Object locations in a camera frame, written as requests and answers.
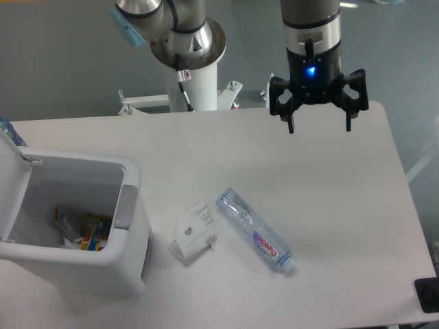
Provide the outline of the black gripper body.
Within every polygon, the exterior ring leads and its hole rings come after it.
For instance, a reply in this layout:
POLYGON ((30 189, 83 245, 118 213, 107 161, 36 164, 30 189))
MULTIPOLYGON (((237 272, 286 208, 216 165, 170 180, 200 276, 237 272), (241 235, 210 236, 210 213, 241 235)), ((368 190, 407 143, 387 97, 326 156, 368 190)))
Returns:
POLYGON ((341 49, 334 47, 318 53, 313 63, 307 58, 287 51, 289 62, 289 91, 292 94, 288 105, 314 105, 342 103, 341 49))

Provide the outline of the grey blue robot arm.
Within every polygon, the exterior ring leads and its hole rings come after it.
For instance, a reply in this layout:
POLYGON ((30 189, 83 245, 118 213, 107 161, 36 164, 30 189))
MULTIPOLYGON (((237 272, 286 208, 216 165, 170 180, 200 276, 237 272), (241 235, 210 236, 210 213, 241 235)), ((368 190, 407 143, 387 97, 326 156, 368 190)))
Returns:
MULTIPOLYGON (((332 103, 351 122, 369 103, 365 71, 342 72, 340 2, 282 1, 280 7, 289 79, 270 79, 270 114, 293 128, 301 106, 332 103)), ((204 1, 116 1, 110 12, 126 40, 148 44, 164 66, 172 111, 219 109, 217 64, 226 37, 204 1)))

